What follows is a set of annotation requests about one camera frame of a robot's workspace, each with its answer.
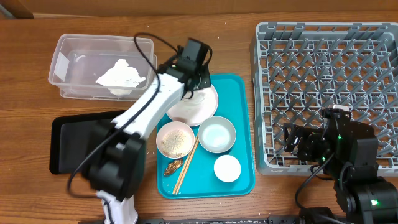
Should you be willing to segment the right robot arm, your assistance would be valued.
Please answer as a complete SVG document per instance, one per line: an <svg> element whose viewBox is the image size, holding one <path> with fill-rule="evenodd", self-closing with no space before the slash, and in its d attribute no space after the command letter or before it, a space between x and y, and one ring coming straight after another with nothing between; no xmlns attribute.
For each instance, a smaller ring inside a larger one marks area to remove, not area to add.
<svg viewBox="0 0 398 224"><path fill-rule="evenodd" d="M378 140L373 127L351 120L347 106L322 108L325 128L285 123L284 151L317 162L334 181L336 201L348 223L397 223L397 188L377 174Z"/></svg>

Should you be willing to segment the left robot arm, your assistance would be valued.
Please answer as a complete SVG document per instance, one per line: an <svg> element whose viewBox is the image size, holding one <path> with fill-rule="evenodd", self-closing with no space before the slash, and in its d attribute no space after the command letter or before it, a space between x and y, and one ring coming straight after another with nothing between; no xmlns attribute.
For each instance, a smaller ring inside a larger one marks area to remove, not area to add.
<svg viewBox="0 0 398 224"><path fill-rule="evenodd" d="M105 223L135 223L133 195L144 176L146 140L166 112L186 93L211 85L209 62L171 58L146 92L109 123L97 122L81 174L102 202Z"/></svg>

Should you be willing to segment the grey-green ceramic bowl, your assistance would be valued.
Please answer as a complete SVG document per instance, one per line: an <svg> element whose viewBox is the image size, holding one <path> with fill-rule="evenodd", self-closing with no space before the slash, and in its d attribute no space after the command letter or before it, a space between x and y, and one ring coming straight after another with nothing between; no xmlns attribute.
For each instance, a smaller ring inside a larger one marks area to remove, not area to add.
<svg viewBox="0 0 398 224"><path fill-rule="evenodd" d="M206 119L198 128L198 140L208 152L224 153L232 148L236 141L236 130L232 122L222 116Z"/></svg>

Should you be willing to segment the pink bowl with crumbs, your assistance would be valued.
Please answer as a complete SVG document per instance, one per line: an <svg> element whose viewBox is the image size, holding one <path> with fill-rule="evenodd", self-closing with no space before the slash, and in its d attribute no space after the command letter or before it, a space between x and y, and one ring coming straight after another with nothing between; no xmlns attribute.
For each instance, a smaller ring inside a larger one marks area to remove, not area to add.
<svg viewBox="0 0 398 224"><path fill-rule="evenodd" d="M169 159L180 159L193 149L195 135L190 126L183 122L172 121L163 125L156 136L159 152Z"/></svg>

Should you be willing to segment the small white cup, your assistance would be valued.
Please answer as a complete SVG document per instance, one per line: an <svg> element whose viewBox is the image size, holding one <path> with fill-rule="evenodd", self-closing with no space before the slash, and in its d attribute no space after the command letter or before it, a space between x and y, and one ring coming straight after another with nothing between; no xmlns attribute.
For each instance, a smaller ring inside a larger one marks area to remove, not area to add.
<svg viewBox="0 0 398 224"><path fill-rule="evenodd" d="M220 181L231 183L239 178L241 165L234 156L223 155L215 161L214 172Z"/></svg>

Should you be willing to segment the white napkin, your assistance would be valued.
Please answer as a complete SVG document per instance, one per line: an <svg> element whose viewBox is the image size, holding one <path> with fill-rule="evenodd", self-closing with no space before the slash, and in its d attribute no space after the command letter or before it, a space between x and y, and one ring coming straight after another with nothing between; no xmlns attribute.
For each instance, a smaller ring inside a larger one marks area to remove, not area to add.
<svg viewBox="0 0 398 224"><path fill-rule="evenodd" d="M112 68L96 80L96 83L102 86L113 86L109 88L110 93L123 96L129 95L132 88L143 81L146 81L146 77L141 77L137 69L130 67L125 59L119 59Z"/></svg>

